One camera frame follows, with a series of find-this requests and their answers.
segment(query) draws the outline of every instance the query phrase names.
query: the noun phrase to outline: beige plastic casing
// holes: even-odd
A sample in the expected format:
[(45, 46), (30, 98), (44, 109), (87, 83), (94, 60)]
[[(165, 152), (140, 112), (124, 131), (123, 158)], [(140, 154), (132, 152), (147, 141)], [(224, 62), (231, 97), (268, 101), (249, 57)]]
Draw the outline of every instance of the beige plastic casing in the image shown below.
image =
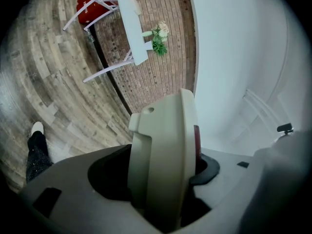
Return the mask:
[(195, 175), (194, 125), (194, 95), (185, 89), (131, 116), (128, 187), (134, 206), (163, 232), (177, 228), (189, 178)]

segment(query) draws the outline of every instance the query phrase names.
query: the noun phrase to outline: person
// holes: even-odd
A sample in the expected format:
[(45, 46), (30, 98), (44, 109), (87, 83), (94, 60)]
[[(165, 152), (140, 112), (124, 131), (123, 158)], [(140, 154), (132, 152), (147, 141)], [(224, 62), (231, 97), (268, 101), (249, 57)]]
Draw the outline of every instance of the person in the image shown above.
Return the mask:
[(44, 136), (43, 124), (37, 121), (28, 139), (28, 159), (26, 167), (26, 182), (29, 183), (43, 171), (53, 165), (48, 153), (48, 146)]

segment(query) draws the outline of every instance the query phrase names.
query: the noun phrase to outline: white shoe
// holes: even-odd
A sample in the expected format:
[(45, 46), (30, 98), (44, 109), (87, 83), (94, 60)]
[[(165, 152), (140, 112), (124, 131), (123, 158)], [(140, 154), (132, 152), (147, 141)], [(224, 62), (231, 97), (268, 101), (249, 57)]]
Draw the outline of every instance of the white shoe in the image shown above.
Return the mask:
[(34, 132), (39, 131), (43, 134), (43, 124), (40, 121), (37, 121), (34, 125), (33, 128), (31, 129), (31, 135), (34, 134)]

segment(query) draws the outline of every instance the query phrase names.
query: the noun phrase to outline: sparkly black pants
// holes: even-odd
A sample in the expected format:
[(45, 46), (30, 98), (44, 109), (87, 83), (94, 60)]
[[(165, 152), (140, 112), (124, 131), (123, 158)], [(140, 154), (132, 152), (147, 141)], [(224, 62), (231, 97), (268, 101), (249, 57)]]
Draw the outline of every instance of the sparkly black pants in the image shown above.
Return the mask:
[(27, 144), (29, 153), (26, 168), (26, 182), (28, 183), (52, 166), (53, 163), (49, 158), (45, 136), (41, 132), (34, 132)]

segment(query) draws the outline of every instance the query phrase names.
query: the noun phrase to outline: white vase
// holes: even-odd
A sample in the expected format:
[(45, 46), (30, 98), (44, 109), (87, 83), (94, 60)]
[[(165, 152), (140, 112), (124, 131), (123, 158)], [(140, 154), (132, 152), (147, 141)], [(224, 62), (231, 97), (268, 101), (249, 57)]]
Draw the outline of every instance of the white vase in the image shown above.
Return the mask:
[(152, 31), (145, 31), (145, 32), (142, 33), (142, 36), (143, 36), (143, 37), (149, 37), (149, 36), (151, 36), (152, 34), (153, 34)]

